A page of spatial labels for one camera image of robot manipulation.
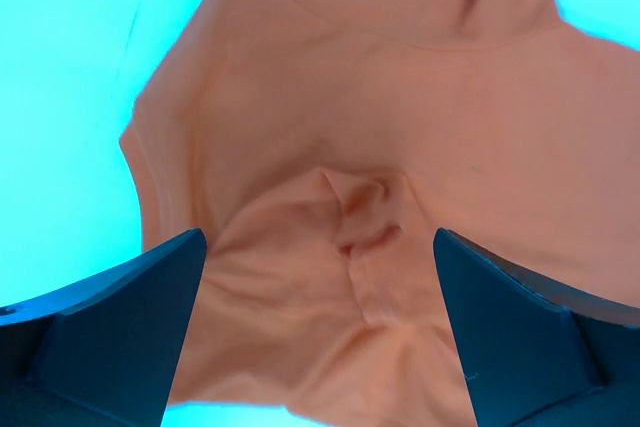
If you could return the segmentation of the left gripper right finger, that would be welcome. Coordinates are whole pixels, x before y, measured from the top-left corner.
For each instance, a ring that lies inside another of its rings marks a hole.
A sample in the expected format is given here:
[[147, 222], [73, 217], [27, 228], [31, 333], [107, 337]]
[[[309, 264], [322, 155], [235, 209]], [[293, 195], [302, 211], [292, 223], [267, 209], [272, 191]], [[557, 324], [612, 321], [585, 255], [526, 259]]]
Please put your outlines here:
[[639, 310], [439, 229], [436, 269], [476, 422], [636, 426]]

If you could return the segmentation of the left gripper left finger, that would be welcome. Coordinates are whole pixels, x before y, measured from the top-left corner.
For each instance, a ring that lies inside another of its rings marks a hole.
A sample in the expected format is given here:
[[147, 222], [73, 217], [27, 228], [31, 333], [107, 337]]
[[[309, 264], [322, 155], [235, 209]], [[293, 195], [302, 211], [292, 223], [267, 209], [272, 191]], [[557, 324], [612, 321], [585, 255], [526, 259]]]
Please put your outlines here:
[[160, 425], [206, 252], [203, 232], [192, 229], [2, 307], [2, 425]]

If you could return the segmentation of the orange t shirt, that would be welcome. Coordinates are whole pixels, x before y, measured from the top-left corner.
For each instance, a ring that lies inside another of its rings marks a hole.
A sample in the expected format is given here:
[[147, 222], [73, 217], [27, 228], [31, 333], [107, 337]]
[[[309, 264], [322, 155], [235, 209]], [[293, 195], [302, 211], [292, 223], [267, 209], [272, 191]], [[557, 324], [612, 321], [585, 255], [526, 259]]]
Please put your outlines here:
[[473, 425], [440, 228], [639, 302], [639, 55], [554, 0], [203, 0], [120, 145], [207, 239], [173, 405]]

